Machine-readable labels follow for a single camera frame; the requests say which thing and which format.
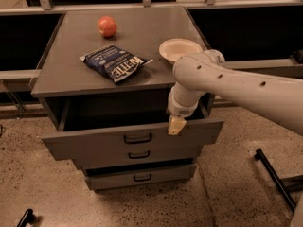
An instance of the black metal leg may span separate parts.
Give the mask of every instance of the black metal leg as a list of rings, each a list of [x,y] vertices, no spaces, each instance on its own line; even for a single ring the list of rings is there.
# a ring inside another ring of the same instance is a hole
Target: black metal leg
[[[294,212],[294,210],[296,208],[296,203],[295,203],[294,199],[292,198],[292,196],[290,195],[290,193],[286,189],[285,185],[283,184],[283,181],[281,181],[279,179],[279,177],[276,175],[275,170],[273,169],[272,165],[269,163],[269,161],[267,160],[266,156],[264,155],[264,153],[263,153],[263,151],[261,149],[258,149],[256,151],[255,158],[257,160],[261,160],[262,161],[262,163],[264,164],[264,166],[267,169],[268,173],[270,174],[270,176],[272,177],[273,181],[275,182],[276,187],[278,188],[278,190],[280,191],[280,193],[284,197],[285,201],[287,202],[287,204],[290,206],[290,208]]]
[[[17,227],[26,227],[28,223],[31,224],[34,221],[35,221],[35,216],[33,214],[32,209],[27,209],[26,212],[23,214]]]

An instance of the drawer handle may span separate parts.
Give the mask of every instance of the drawer handle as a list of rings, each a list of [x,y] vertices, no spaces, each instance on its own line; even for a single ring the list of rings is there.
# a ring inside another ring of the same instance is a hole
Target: drawer handle
[[[141,176],[141,177],[137,177],[134,175],[135,182],[145,182],[145,181],[149,181],[151,178],[152,178],[152,174],[149,174],[147,176]]]
[[[151,152],[148,151],[144,151],[144,152],[140,152],[140,153],[129,153],[129,158],[130,159],[140,159],[140,158],[147,158],[149,157],[151,154]]]
[[[148,136],[139,137],[139,138],[131,138],[126,135],[123,137],[125,144],[140,144],[140,143],[148,143],[152,140],[152,134],[150,133]]]

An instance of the gray tabletop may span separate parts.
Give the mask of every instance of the gray tabletop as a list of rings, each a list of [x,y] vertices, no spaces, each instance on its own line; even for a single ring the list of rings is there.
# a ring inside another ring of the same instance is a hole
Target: gray tabletop
[[[97,30],[98,19],[104,15],[112,16],[117,23],[117,34],[110,39],[104,39]],[[36,97],[72,96],[172,84],[172,66],[159,54],[159,46],[174,38],[191,39],[205,48],[183,7],[68,11],[32,94]],[[108,44],[153,59],[153,62],[115,85],[80,60],[80,56]]]

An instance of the snack bag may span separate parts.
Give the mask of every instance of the snack bag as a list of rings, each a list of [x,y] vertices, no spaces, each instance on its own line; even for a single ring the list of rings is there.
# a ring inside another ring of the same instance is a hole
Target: snack bag
[[[90,68],[118,83],[136,72],[144,64],[151,62],[114,45],[95,50],[80,59]]]

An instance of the black handle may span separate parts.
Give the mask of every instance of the black handle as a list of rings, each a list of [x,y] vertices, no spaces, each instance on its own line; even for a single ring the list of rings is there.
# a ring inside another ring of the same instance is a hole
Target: black handle
[[[145,181],[149,181],[152,178],[152,174],[150,173],[147,176],[142,176],[142,177],[137,177],[134,175],[134,181],[135,182],[145,182]]]
[[[137,138],[131,138],[126,135],[123,137],[124,143],[131,145],[131,144],[141,144],[141,143],[148,143],[152,140],[152,134],[149,133],[149,135],[144,137],[137,137]]]
[[[147,158],[149,157],[151,152],[149,150],[140,152],[140,153],[129,153],[130,159],[141,159],[141,158]]]
[[[35,221],[35,216],[33,215],[32,209],[27,209],[26,212],[23,214],[17,227],[26,227],[28,223],[32,224],[34,221]]]

